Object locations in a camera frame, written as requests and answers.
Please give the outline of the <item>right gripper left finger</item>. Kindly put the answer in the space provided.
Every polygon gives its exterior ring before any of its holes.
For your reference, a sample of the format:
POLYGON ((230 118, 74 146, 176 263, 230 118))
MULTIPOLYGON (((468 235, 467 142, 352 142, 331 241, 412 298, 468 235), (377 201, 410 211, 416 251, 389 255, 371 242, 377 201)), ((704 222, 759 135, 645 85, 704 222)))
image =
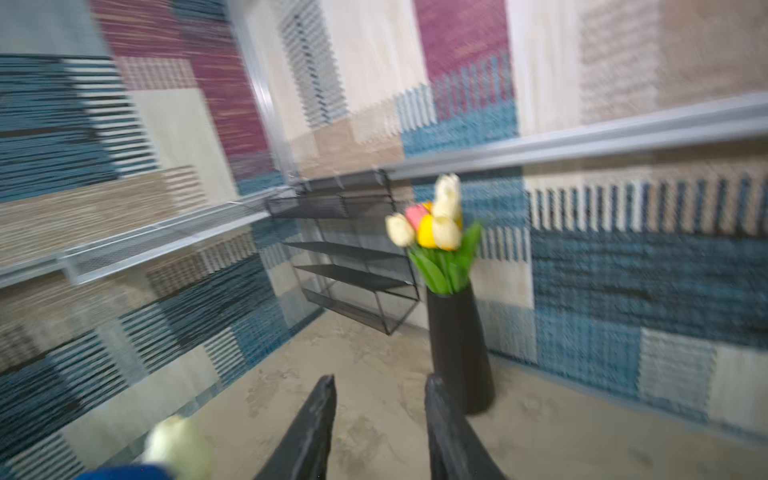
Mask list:
POLYGON ((336 407, 335 378, 324 375, 254 479, 326 479, 336 407))

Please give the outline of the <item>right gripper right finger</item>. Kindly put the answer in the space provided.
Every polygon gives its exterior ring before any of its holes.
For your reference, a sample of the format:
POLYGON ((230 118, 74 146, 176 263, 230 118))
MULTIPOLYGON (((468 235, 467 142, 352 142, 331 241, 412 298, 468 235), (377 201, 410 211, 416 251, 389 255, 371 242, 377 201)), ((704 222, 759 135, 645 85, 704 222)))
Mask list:
POLYGON ((506 479, 443 380, 430 374, 425 413, 431 479, 506 479))

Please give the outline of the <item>black cylindrical vase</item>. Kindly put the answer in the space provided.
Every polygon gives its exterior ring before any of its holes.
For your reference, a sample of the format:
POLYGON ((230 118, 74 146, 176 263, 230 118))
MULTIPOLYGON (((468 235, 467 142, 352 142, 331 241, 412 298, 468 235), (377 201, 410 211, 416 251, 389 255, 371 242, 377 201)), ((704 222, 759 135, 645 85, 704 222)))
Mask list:
POLYGON ((471 285, 452 295, 427 293, 433 371, 466 415, 485 412, 495 388, 471 285))

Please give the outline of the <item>blue tulip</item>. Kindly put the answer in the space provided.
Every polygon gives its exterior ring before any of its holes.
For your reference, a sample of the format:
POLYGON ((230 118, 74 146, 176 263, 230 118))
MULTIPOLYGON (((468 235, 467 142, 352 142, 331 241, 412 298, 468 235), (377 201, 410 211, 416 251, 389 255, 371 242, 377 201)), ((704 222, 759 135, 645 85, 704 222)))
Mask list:
POLYGON ((75 480, 172 480, 173 477, 161 466, 130 464, 100 468, 78 475, 75 480))

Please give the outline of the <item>light pink tulip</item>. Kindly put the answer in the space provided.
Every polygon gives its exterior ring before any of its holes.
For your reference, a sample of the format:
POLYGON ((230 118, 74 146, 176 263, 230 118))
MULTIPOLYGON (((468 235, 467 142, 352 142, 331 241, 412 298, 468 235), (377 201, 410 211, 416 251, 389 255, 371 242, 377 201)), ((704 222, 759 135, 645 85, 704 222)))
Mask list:
POLYGON ((461 246, 461 228, 449 217, 434 217, 432 234, 437 249, 443 251, 456 251, 461 246))

